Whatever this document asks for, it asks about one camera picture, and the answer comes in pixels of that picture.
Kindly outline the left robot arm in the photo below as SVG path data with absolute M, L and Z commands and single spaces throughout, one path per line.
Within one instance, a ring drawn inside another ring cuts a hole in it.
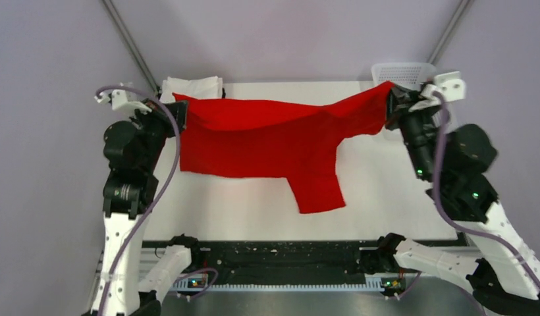
M 144 278 L 140 277 L 142 243 L 149 214 L 168 184 L 158 186 L 154 170 L 165 142 L 180 140 L 188 102 L 167 105 L 143 101 L 129 120 L 109 126 L 103 154 L 110 173 L 103 188 L 105 245 L 97 291 L 87 315 L 160 315 L 161 303 L 181 272 L 202 264 L 198 250 L 168 246 Z

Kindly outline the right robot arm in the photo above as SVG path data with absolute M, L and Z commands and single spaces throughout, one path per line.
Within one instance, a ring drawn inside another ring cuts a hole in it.
M 499 315 L 540 315 L 540 261 L 485 175 L 498 152 L 480 126 L 448 132 L 448 120 L 448 97 L 435 86 L 419 92 L 394 86 L 388 94 L 386 127 L 401 131 L 417 178 L 431 184 L 427 195 L 438 214 L 481 255 L 456 255 L 390 233 L 378 239 L 376 249 L 361 252 L 359 268 L 369 275 L 427 273 Z

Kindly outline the red t shirt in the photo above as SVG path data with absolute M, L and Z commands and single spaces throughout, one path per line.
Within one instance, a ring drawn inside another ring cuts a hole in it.
M 337 148 L 347 138 L 383 129 L 392 88 L 385 82 L 321 106 L 175 94 L 189 104 L 180 168 L 227 178 L 285 178 L 302 214 L 344 207 Z

